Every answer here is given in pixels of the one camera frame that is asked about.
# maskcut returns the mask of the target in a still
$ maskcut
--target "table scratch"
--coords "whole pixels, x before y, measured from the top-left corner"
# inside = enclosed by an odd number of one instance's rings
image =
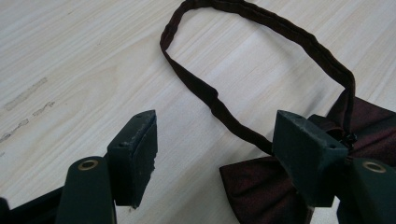
[[[6,103],[6,105],[4,106],[4,108],[7,111],[12,110],[13,108],[15,108],[15,106],[17,106],[18,104],[22,103],[23,101],[25,101],[33,92],[35,92],[40,86],[42,86],[44,83],[46,83],[48,80],[46,77],[41,78],[37,83],[35,83],[32,87],[30,87],[29,89],[27,89],[26,91],[24,91],[23,93],[21,93],[20,95],[18,95],[15,99],[13,99],[12,101]]]
[[[29,123],[29,119],[24,119],[23,121],[21,121],[21,122],[18,124],[18,127],[16,127],[14,130],[12,130],[12,131],[9,132],[9,133],[3,134],[3,136],[0,138],[0,143],[6,141],[6,140],[7,140],[12,134],[14,134],[21,126],[24,126],[24,125],[26,125],[26,124],[28,124],[28,123]]]
[[[33,113],[33,116],[38,116],[39,114],[43,113],[43,111],[47,108],[47,106],[52,107],[55,104],[55,102],[51,101],[48,102],[44,105],[43,108],[37,110],[35,113]]]

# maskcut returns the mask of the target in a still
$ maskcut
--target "wood grain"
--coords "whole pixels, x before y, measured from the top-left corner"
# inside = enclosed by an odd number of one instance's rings
[[[396,110],[396,2],[251,1],[293,21],[350,69],[357,96]],[[103,156],[134,114],[155,109],[159,153],[141,206],[119,223],[237,223],[219,167],[264,156],[229,133],[159,47],[180,1],[0,1],[0,196],[16,207]],[[325,115],[342,88],[294,43],[214,9],[183,18],[170,55],[272,138],[278,109]],[[336,223],[321,209],[313,223]]]

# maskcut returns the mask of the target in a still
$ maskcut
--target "light wood surface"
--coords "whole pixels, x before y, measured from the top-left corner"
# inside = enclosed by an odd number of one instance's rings
[[[222,165],[265,156],[228,132],[177,78],[159,41],[181,1],[0,1],[0,196],[11,208],[59,188],[103,156],[135,114],[155,109],[159,152],[141,206],[119,223],[237,223]],[[251,1],[314,34],[396,111],[396,1]],[[168,50],[272,138],[276,111],[326,115],[342,88],[292,42],[214,9],[185,15]],[[320,209],[313,223],[336,223]]]

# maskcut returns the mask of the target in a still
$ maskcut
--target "metal rivet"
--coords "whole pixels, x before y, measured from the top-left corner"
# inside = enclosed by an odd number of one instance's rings
[[[78,169],[80,171],[91,170],[91,169],[95,168],[95,166],[97,166],[98,163],[99,163],[99,161],[97,161],[97,160],[84,161],[84,162],[79,164]]]
[[[375,162],[372,162],[372,161],[364,161],[363,166],[364,166],[364,168],[366,168],[370,171],[380,173],[380,174],[383,174],[387,171],[387,169],[385,169],[385,167],[383,167],[382,165],[377,164]]]

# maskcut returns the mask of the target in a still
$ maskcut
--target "fabric strap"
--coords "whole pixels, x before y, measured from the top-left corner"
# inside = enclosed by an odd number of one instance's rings
[[[337,118],[334,122],[338,122],[337,124],[343,127],[346,133],[350,133],[350,121],[355,96],[355,79],[352,73],[340,64],[326,48],[320,45],[313,35],[273,12],[243,0],[187,0],[175,11],[163,31],[160,42],[163,55],[187,88],[209,106],[212,114],[232,133],[255,145],[265,153],[273,155],[272,143],[264,136],[242,125],[218,98],[219,94],[216,89],[174,61],[166,52],[175,36],[183,14],[191,9],[200,7],[213,7],[217,10],[239,14],[243,18],[269,27],[300,45],[329,77],[345,88],[337,101],[340,105],[337,107],[339,110],[337,112],[341,112],[338,113],[341,114],[341,118]]]

